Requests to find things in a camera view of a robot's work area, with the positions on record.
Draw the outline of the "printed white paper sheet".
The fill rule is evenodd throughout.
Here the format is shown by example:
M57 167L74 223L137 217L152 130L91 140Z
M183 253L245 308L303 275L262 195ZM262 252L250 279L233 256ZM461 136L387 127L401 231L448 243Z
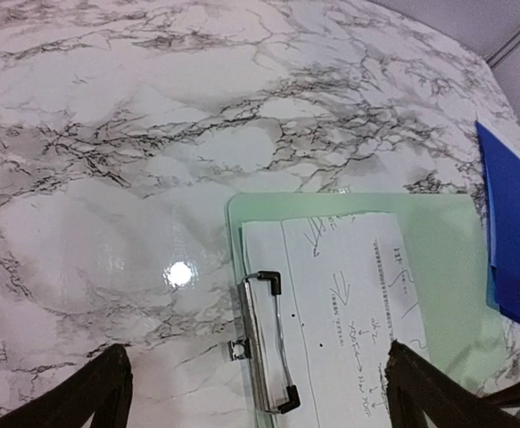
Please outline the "printed white paper sheet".
M246 273L281 274L285 352L301 405L278 427L387 427L384 370L394 341L428 354L397 217L368 212L249 222ZM270 399L285 398L268 283L252 281L268 342Z

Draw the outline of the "green translucent clipboard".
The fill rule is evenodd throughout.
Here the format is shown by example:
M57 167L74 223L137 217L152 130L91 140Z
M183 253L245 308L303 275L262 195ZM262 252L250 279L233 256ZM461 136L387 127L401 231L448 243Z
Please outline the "green translucent clipboard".
M235 277L246 271L246 223L372 211L400 221L433 364L469 391L482 391L507 352L502 318L486 303L486 245L466 194L240 193L227 205Z

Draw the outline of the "blue file folder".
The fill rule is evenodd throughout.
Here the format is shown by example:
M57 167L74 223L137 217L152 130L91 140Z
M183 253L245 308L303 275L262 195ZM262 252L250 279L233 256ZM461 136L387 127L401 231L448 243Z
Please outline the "blue file folder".
M488 204L491 297L520 324L520 158L481 122L475 128Z

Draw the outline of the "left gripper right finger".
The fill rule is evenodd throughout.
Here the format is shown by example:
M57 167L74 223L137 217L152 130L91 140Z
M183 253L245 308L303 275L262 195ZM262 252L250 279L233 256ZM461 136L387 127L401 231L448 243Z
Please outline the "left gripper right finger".
M391 344L385 377L393 427L520 427L520 419L465 390L400 342Z

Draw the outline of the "metal clipboard clip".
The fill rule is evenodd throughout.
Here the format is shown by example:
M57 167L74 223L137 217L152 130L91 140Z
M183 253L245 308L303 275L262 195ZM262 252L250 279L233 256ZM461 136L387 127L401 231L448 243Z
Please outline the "metal clipboard clip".
M269 396L267 376L267 345L260 327L253 297L252 281L268 283L269 295L273 300L275 314L275 332L277 335L277 352L283 369L285 398L274 402ZM282 322L281 294L282 279L277 271L259 270L245 275L237 285L243 321L243 337L228 343L230 358L247 360L250 367L252 395L256 408L265 414L284 415L301 405L297 386L294 384L285 352L285 337Z

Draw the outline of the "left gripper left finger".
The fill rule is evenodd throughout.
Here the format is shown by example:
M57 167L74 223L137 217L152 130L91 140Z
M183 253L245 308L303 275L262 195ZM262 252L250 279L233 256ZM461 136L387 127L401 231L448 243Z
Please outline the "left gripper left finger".
M0 417L0 427L125 427L133 395L131 364L113 344L46 394Z

